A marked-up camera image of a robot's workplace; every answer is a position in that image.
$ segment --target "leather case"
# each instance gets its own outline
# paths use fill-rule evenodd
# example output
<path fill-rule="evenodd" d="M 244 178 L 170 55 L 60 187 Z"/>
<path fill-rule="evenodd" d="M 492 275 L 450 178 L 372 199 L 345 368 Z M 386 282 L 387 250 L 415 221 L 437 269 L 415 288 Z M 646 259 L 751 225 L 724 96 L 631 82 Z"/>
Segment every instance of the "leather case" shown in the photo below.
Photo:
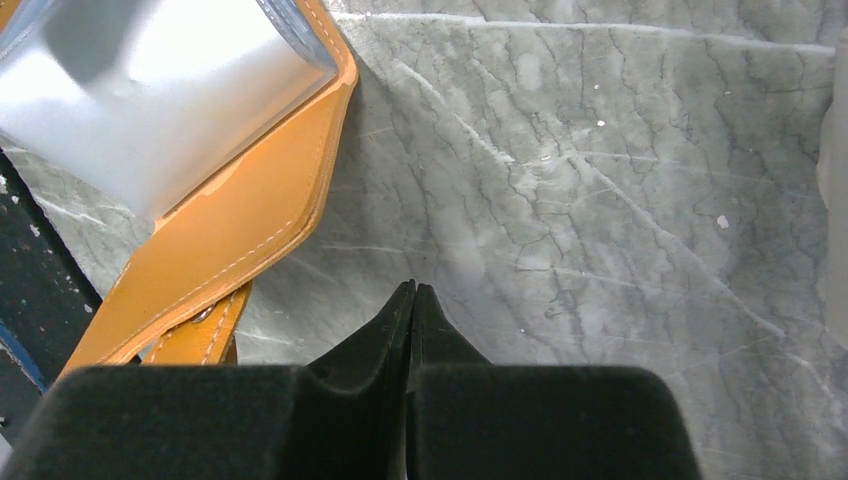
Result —
<path fill-rule="evenodd" d="M 0 4 L 2 25 L 17 3 Z M 357 69 L 323 6 L 317 0 L 297 4 L 335 60 L 337 76 L 157 221 L 63 375 L 126 363 L 154 342 L 144 363 L 221 362 L 251 279 L 314 230 Z"/>

